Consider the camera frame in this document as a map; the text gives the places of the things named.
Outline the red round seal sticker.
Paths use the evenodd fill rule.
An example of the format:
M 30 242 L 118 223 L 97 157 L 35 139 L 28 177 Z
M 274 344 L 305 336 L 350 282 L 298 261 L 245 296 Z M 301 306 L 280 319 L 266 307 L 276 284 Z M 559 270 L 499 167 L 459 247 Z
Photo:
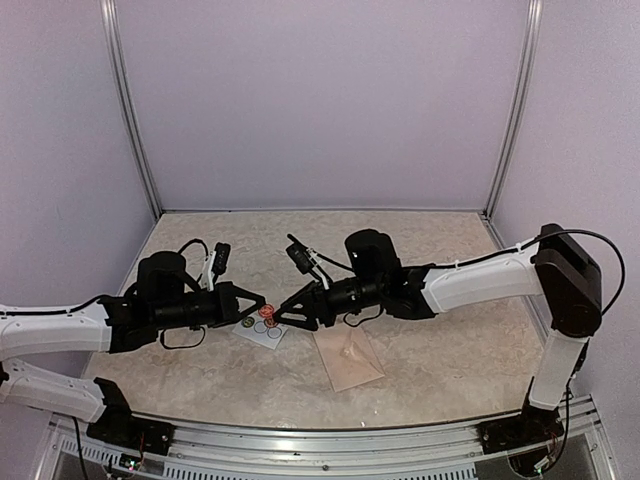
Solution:
M 258 313 L 262 318 L 271 318 L 274 313 L 274 307 L 272 305 L 264 305 L 258 310 Z

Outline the white sticker sheet with seals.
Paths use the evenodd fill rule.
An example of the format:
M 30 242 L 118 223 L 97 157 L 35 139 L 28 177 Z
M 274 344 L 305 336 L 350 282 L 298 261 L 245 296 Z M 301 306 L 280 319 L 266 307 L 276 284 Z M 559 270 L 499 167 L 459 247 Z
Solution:
M 287 331 L 286 325 L 267 322 L 258 315 L 245 317 L 232 329 L 236 336 L 270 350 L 277 349 Z

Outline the cream envelope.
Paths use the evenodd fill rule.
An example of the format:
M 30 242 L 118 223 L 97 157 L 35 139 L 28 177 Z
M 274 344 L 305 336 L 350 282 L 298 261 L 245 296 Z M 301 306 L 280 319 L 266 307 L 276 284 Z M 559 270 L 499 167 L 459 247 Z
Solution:
M 385 376 L 363 329 L 338 324 L 315 332 L 313 338 L 335 392 L 355 388 Z

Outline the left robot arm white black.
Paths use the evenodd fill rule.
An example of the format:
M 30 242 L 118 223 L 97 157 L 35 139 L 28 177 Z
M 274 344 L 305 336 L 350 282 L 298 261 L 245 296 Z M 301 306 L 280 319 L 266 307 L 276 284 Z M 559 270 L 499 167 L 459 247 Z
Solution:
M 185 257 L 161 251 L 143 259 L 135 284 L 122 296 L 100 295 L 75 307 L 50 311 L 1 309 L 1 400 L 99 424 L 121 445 L 140 434 L 137 418 L 108 380 L 73 378 L 25 362 L 28 355 L 91 352 L 120 354 L 154 343 L 180 328 L 233 325 L 266 303 L 263 296 L 217 277 L 227 254 L 206 260 L 196 280 Z

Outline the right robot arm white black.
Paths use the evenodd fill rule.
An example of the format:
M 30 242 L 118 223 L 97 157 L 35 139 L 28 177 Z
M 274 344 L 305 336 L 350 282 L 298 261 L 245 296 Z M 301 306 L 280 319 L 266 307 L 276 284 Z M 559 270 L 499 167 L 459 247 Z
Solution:
M 427 320 L 450 310 L 512 297 L 541 296 L 551 315 L 541 363 L 513 419 L 511 433 L 535 442 L 551 424 L 589 340 L 609 306 L 602 271 L 576 241 L 578 229 L 546 224 L 534 238 L 485 256 L 451 264 L 402 265 L 389 235 L 364 229 L 344 242 L 351 277 L 317 277 L 281 303 L 276 322 L 307 331 L 333 326 L 341 314 L 377 306 L 402 320 Z

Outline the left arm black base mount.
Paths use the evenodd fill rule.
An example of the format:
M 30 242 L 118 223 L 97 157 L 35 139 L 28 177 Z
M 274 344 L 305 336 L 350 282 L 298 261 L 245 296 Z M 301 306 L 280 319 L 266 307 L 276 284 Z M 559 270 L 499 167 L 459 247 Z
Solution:
M 173 424 L 134 415 L 115 382 L 96 377 L 94 383 L 103 395 L 105 409 L 88 423 L 89 438 L 142 453 L 168 454 L 175 433 Z

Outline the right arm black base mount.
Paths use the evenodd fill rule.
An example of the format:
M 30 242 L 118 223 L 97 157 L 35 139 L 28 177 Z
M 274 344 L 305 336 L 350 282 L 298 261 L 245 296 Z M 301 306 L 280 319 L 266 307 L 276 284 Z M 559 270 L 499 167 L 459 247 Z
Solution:
M 565 428 L 558 407 L 540 409 L 526 398 L 517 415 L 481 422 L 477 433 L 483 453 L 493 454 L 562 437 Z

